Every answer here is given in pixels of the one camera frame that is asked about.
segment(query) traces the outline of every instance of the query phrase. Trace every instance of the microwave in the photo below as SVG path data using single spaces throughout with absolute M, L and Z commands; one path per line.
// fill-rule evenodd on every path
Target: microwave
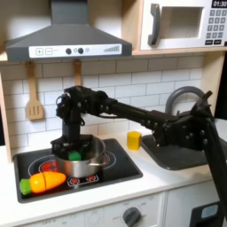
M 144 0 L 140 50 L 227 45 L 227 0 Z

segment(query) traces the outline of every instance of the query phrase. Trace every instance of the orange carrot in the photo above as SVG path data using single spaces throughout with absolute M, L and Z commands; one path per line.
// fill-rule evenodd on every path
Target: orange carrot
M 67 177 L 62 173 L 44 172 L 35 174 L 30 179 L 20 180 L 20 191 L 23 195 L 31 192 L 42 193 L 53 189 L 66 181 Z

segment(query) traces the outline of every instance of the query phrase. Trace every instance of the range hood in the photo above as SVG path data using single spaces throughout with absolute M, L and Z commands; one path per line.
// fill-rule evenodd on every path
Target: range hood
M 132 45 L 88 24 L 88 0 L 51 0 L 51 25 L 6 43 L 9 61 L 130 56 Z

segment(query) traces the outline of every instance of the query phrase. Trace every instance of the wooden spatula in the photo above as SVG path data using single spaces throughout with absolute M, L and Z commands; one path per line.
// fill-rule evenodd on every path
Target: wooden spatula
M 27 75 L 28 75 L 28 85 L 30 91 L 30 100 L 26 106 L 26 114 L 29 120 L 36 120 L 43 118 L 43 107 L 41 103 L 37 100 L 36 86 L 35 86 L 35 63 L 26 63 Z
M 82 86 L 82 62 L 74 61 L 74 85 Z

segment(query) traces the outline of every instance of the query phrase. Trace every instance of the black stovetop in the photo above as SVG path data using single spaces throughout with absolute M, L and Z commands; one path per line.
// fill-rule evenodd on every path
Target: black stovetop
M 44 171 L 58 171 L 55 156 L 51 154 L 51 149 L 15 155 L 14 167 L 18 201 L 26 203 L 43 200 L 142 177 L 140 170 L 117 140 L 107 139 L 104 142 L 106 144 L 107 164 L 95 176 L 68 178 L 61 186 L 41 194 L 31 193 L 24 196 L 20 192 L 20 179 L 30 178 L 33 174 Z

